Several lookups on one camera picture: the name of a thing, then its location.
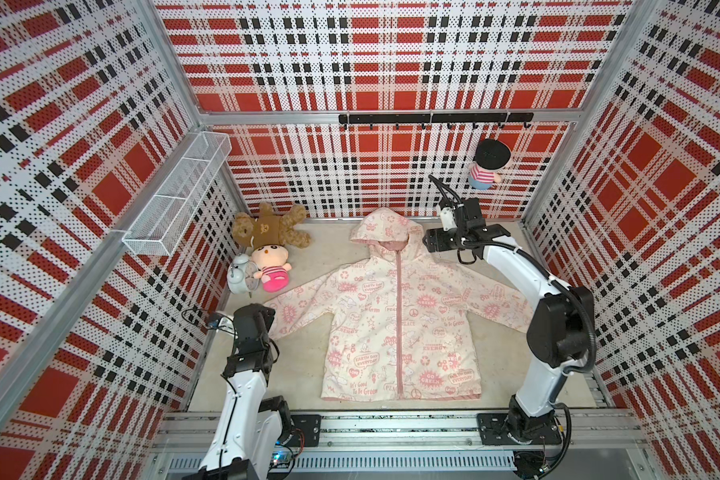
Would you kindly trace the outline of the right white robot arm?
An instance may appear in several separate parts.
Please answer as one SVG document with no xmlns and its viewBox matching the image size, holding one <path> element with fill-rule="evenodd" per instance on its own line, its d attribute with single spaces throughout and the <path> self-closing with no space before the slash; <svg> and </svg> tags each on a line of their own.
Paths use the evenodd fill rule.
<svg viewBox="0 0 720 480">
<path fill-rule="evenodd" d="M 502 434 L 518 444 L 550 439 L 566 380 L 594 367 L 593 294 L 548 272 L 504 227 L 488 225 L 476 198 L 443 197 L 439 217 L 442 227 L 427 230 L 423 239 L 428 251 L 470 252 L 474 260 L 500 271 L 532 307 L 526 330 L 532 360 L 522 386 L 510 398 Z"/>
</svg>

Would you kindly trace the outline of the cream pink printed jacket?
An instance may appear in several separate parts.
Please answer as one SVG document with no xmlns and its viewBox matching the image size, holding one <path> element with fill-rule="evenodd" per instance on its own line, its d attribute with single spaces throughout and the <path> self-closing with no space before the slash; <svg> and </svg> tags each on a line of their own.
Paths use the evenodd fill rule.
<svg viewBox="0 0 720 480">
<path fill-rule="evenodd" d="M 520 292 L 436 259 L 423 237 L 418 223 L 379 208 L 350 235 L 368 247 L 367 259 L 268 301 L 275 340 L 332 315 L 322 399 L 477 399 L 481 377 L 468 314 L 527 331 L 532 308 Z"/>
</svg>

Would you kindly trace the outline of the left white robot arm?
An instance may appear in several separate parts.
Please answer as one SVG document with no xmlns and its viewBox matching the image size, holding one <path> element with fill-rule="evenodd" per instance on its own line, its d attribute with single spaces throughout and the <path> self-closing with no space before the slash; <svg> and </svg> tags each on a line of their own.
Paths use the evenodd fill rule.
<svg viewBox="0 0 720 480">
<path fill-rule="evenodd" d="M 292 420 L 282 396 L 266 396 L 279 348 L 269 337 L 275 310 L 249 304 L 231 315 L 216 311 L 210 329 L 232 337 L 221 378 L 225 402 L 211 445 L 190 479 L 265 479 L 275 446 L 291 436 Z"/>
</svg>

